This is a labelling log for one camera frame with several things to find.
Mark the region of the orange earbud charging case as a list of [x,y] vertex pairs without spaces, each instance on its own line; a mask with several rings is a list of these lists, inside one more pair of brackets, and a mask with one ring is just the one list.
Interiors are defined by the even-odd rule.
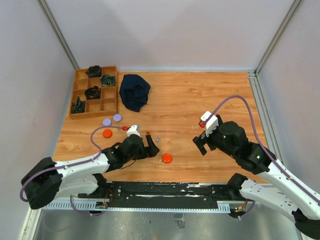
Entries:
[[169,154],[169,153],[165,153],[165,154],[163,154],[162,157],[161,157],[161,161],[162,161],[163,163],[165,163],[165,164],[171,163],[172,160],[173,160],[173,156],[172,156],[171,154]]

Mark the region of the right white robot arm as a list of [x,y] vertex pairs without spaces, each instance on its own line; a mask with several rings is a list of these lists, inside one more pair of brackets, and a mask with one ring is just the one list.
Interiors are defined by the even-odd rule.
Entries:
[[267,180],[279,192],[264,188],[246,176],[235,173],[227,183],[232,200],[241,197],[278,211],[292,221],[304,235],[320,238],[320,195],[291,173],[267,148],[249,141],[245,130],[234,121],[223,122],[219,115],[206,111],[199,122],[204,132],[193,138],[202,155],[220,150],[244,170]]

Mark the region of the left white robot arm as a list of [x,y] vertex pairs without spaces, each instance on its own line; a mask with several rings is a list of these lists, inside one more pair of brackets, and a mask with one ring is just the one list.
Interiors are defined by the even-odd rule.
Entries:
[[132,134],[98,153],[69,161],[53,161],[51,157],[40,160],[21,180],[20,199],[31,209],[40,209],[58,198],[78,194],[93,194],[101,198],[107,193],[102,182],[104,173],[121,169],[129,161],[155,157],[159,148],[152,137],[143,139]]

